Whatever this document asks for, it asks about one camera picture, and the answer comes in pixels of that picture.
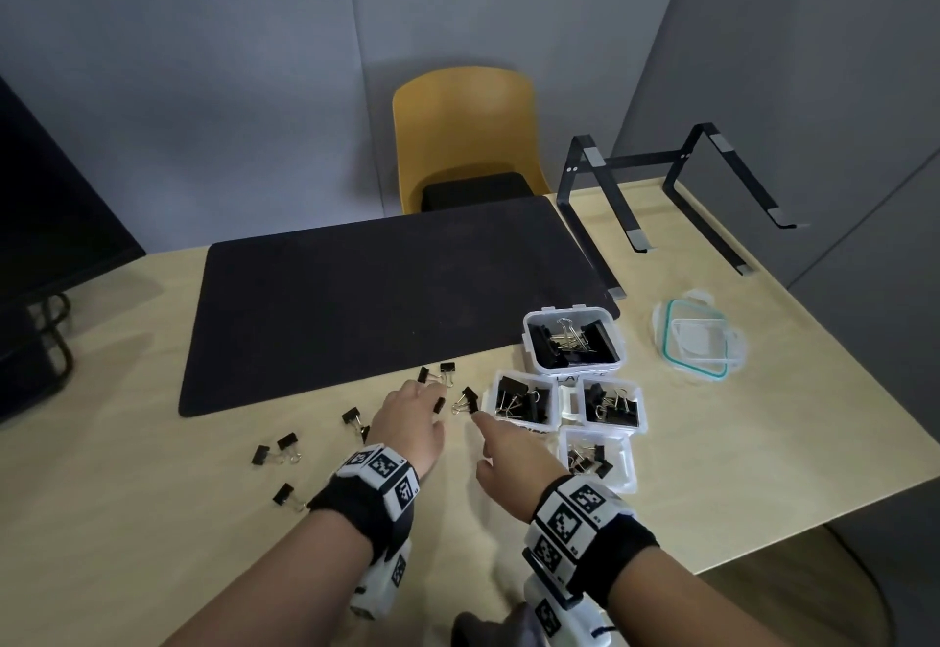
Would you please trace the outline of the person's right hand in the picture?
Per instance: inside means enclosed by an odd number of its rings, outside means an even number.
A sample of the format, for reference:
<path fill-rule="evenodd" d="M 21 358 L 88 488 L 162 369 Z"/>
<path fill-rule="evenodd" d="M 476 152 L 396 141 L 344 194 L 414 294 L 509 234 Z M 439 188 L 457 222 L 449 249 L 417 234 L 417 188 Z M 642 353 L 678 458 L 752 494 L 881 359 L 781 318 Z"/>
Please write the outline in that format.
<path fill-rule="evenodd" d="M 483 459 L 499 467 L 499 487 L 480 487 L 509 515 L 531 523 L 549 488 L 564 481 L 569 470 L 528 430 L 477 412 L 472 420 L 484 441 Z"/>

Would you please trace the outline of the person's left hand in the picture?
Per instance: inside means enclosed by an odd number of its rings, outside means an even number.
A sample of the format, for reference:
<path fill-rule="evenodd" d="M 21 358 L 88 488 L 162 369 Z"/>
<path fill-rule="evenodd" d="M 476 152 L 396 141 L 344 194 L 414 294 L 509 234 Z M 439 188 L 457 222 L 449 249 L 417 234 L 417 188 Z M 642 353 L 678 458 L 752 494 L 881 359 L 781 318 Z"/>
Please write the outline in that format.
<path fill-rule="evenodd" d="M 386 398 L 370 423 L 369 443 L 380 443 L 400 454 L 423 482 L 442 455 L 445 426 L 437 416 L 394 416 Z"/>

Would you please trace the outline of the person's right forearm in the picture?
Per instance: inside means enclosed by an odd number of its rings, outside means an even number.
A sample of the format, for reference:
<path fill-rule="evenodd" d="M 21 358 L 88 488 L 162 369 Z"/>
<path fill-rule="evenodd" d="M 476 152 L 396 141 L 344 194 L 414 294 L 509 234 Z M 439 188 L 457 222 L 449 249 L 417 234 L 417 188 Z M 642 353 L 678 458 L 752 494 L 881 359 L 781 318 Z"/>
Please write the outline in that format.
<path fill-rule="evenodd" d="M 607 612 L 630 647 L 790 647 L 657 546 L 623 567 Z"/>

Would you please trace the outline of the person's left forearm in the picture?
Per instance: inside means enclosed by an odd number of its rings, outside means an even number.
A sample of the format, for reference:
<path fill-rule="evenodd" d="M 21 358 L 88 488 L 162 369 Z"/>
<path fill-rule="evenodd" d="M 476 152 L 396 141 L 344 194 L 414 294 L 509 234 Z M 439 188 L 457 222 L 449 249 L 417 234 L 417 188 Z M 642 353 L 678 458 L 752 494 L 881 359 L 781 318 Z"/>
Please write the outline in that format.
<path fill-rule="evenodd" d="M 312 511 L 161 647 L 325 647 L 372 557 L 344 516 Z"/>

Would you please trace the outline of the small clear plastic box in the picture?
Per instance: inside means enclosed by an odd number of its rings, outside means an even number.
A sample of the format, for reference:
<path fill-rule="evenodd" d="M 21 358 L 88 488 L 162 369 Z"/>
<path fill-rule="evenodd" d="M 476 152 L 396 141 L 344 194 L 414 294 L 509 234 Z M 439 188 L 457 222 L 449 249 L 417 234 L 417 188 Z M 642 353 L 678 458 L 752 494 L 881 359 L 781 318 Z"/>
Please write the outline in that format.
<path fill-rule="evenodd" d="M 571 474 L 595 476 L 618 495 L 637 493 L 638 478 L 629 436 L 605 435 L 564 425 L 558 432 L 558 458 Z"/>
<path fill-rule="evenodd" d="M 540 435 L 561 426 L 558 381 L 518 370 L 497 370 L 481 411 Z"/>
<path fill-rule="evenodd" d="M 645 435 L 649 419 L 641 385 L 605 374 L 583 374 L 570 394 L 570 414 L 610 437 Z"/>

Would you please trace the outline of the pile of black binder clips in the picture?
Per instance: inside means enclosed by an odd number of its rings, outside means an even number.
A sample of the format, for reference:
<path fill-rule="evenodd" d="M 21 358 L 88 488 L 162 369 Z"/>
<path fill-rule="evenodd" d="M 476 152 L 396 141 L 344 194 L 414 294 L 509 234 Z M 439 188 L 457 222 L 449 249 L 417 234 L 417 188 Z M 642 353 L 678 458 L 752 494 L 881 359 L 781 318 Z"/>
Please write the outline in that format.
<path fill-rule="evenodd" d="M 570 446 L 566 458 L 572 475 L 592 474 L 603 479 L 613 470 L 602 443 Z"/>
<path fill-rule="evenodd" d="M 639 404 L 626 389 L 596 382 L 586 387 L 584 417 L 587 422 L 638 429 Z"/>
<path fill-rule="evenodd" d="M 494 415 L 547 425 L 550 398 L 547 386 L 504 375 L 497 383 Z"/>

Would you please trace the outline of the black desk mat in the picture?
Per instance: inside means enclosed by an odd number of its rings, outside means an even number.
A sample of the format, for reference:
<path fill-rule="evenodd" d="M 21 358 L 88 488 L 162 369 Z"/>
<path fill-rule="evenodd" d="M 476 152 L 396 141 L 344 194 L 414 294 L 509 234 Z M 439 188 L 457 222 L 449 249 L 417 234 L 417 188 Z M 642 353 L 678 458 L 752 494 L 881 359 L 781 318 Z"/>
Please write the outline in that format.
<path fill-rule="evenodd" d="M 209 247 L 179 414 L 517 344 L 542 308 L 620 312 L 547 197 Z"/>

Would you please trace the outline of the black left wristband with markers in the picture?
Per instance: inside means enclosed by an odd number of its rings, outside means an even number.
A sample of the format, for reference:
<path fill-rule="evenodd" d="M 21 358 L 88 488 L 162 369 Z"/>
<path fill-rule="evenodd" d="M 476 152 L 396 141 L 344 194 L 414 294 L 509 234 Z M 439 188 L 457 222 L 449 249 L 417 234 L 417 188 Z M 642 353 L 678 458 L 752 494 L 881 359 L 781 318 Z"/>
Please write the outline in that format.
<path fill-rule="evenodd" d="M 420 483 L 413 466 L 383 444 L 352 454 L 306 507 L 341 514 L 370 541 L 370 564 L 387 561 L 409 538 Z"/>

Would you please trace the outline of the black wristband with markers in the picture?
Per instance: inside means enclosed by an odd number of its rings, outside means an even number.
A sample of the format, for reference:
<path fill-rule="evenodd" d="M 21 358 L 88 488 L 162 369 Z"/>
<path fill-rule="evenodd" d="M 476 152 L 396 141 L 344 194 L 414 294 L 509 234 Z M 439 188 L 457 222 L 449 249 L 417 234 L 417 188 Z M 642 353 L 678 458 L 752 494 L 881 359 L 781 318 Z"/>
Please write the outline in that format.
<path fill-rule="evenodd" d="M 641 552 L 659 547 L 635 512 L 593 475 L 565 475 L 542 492 L 525 548 L 551 582 L 606 608 L 620 573 Z"/>
<path fill-rule="evenodd" d="M 387 561 L 409 538 L 420 483 L 413 466 L 383 444 L 352 454 L 306 507 L 341 514 L 370 541 L 370 564 Z"/>

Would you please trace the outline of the pile of large binder clips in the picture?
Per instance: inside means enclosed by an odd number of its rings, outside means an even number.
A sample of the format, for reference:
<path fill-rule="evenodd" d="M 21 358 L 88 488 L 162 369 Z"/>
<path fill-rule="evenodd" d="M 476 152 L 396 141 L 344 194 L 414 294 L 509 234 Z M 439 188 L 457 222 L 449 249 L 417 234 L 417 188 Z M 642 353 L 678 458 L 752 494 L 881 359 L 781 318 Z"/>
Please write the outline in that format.
<path fill-rule="evenodd" d="M 571 369 L 620 360 L 603 320 L 578 326 L 570 318 L 558 318 L 557 326 L 552 330 L 544 324 L 526 325 L 535 361 L 542 368 Z"/>

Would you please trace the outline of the large clear plastic box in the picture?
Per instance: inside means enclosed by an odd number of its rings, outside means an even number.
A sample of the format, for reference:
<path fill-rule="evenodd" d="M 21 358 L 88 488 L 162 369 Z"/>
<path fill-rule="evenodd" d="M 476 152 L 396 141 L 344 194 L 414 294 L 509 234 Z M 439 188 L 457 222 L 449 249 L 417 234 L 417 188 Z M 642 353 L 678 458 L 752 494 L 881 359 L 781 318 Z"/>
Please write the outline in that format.
<path fill-rule="evenodd" d="M 625 340 L 605 308 L 543 308 L 523 317 L 523 352 L 531 372 L 555 379 L 611 374 L 627 362 Z"/>

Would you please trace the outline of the black seat cushion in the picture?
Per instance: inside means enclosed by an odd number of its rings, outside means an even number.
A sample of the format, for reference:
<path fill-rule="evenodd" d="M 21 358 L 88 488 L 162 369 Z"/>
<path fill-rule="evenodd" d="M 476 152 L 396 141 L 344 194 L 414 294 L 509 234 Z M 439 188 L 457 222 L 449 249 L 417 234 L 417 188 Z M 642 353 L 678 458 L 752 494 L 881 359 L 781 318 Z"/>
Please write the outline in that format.
<path fill-rule="evenodd" d="M 490 202 L 531 198 L 535 195 L 521 174 L 507 171 L 427 185 L 421 193 L 419 211 L 445 211 Z"/>

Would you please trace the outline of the clear lid with green seal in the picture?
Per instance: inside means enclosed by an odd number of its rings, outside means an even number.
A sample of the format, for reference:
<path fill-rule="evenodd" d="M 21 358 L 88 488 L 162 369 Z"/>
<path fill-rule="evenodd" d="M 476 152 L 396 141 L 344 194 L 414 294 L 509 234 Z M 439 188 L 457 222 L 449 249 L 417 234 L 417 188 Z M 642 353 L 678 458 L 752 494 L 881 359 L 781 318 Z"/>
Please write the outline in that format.
<path fill-rule="evenodd" d="M 659 356 L 677 370 L 718 382 L 746 365 L 745 334 L 731 325 L 713 297 L 692 289 L 652 310 L 652 339 Z"/>

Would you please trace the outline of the yellow chair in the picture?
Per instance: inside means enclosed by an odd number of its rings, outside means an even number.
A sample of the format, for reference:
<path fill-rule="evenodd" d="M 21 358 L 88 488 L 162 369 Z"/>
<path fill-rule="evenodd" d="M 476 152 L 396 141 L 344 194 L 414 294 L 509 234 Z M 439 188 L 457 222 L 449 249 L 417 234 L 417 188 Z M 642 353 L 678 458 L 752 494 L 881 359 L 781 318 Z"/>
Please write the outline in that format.
<path fill-rule="evenodd" d="M 520 72 L 489 66 L 430 71 L 392 98 L 399 199 L 420 211 L 423 190 L 514 172 L 536 195 L 551 193 L 541 167 L 536 95 Z"/>

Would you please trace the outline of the black monitor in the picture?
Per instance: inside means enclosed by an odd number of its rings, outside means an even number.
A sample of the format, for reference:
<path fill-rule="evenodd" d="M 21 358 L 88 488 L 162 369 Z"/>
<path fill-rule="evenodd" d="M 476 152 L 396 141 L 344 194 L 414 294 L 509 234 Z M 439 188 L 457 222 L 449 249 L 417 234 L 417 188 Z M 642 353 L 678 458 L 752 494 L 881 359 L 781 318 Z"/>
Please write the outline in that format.
<path fill-rule="evenodd" d="M 37 304 L 145 254 L 0 77 L 0 309 Z"/>

